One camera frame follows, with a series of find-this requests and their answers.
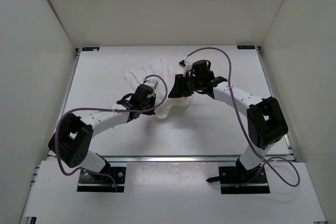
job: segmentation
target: white fabric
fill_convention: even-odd
[[[167,84],[168,94],[172,90],[175,81],[175,75],[179,74],[177,69],[171,65],[166,60],[160,58],[158,60],[143,64],[140,67],[131,69],[130,72],[124,75],[125,81],[135,90],[146,76],[150,74],[157,74],[161,76]],[[156,87],[156,101],[155,105],[158,104],[165,95],[165,88],[162,81],[159,80]],[[158,118],[165,118],[169,114],[169,110],[172,106],[188,106],[191,103],[193,96],[182,97],[182,98],[166,98],[165,102],[155,110],[155,115]]]

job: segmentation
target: black joint motor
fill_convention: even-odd
[[[78,166],[88,154],[93,135],[92,125],[86,125],[81,117],[69,114],[61,122],[58,132],[59,156],[70,168]],[[49,149],[56,153],[55,134],[48,143]]]
[[[274,97],[250,106],[247,110],[247,122],[251,141],[261,149],[279,141],[288,133],[285,117],[278,100]]]
[[[155,94],[153,93],[153,89],[145,84],[139,85],[134,95],[131,96],[130,103],[134,104],[134,106],[140,110],[147,110],[154,107]]]
[[[199,60],[193,63],[192,72],[193,74],[203,79],[213,79],[215,78],[214,73],[210,71],[211,62],[208,60]]]

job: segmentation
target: white table surface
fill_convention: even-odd
[[[82,51],[65,110],[111,106],[133,91],[123,78],[128,70],[160,57],[179,69],[178,62],[200,47],[100,47],[99,51]],[[232,85],[260,97],[270,96],[256,50],[218,47],[232,60]],[[216,76],[228,75],[227,60],[218,51],[204,50],[189,59],[190,62],[208,59]],[[105,156],[241,155],[246,146],[234,109],[206,95],[195,94],[190,106],[172,108],[166,119],[142,115],[99,134],[91,141],[90,149]],[[271,155],[288,153],[284,139],[269,151]]]
[[[313,224],[325,221],[305,163],[294,163],[301,184],[292,188],[266,166],[270,194],[221,195],[218,163],[128,163],[124,193],[77,192],[78,173],[66,177],[43,161],[26,217],[45,223]],[[275,168],[291,183],[293,169]]]

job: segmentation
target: white robotic arm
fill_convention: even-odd
[[[244,175],[255,171],[269,149],[288,132],[278,101],[273,97],[262,99],[235,86],[229,87],[225,78],[214,76],[208,60],[200,60],[193,64],[182,60],[179,64],[184,73],[175,76],[175,84],[169,98],[187,97],[197,92],[207,94],[234,108],[230,93],[230,89],[232,90],[238,111],[248,120],[251,145],[259,155],[257,156],[248,145],[236,165]]]
[[[134,94],[125,95],[108,108],[112,111],[92,112],[84,116],[76,116],[73,113],[67,115],[58,132],[61,160],[70,168],[80,166],[92,172],[106,173],[110,164],[89,150],[91,139],[109,128],[137,119],[141,114],[154,114],[154,111],[144,113],[144,110],[155,106],[156,86],[156,80],[146,80],[144,84],[138,86]],[[55,135],[49,141],[48,147],[54,153],[56,152]]]

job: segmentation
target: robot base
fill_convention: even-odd
[[[219,181],[221,194],[269,194],[269,186],[265,168],[260,174],[248,185],[240,187],[229,187],[230,185],[243,183],[238,175],[236,166],[221,166],[219,167]]]
[[[117,183],[117,192],[124,192],[126,167],[110,167],[110,175]],[[105,193],[115,193],[116,189],[108,177],[93,178],[90,174],[80,171],[77,191],[99,191]]]

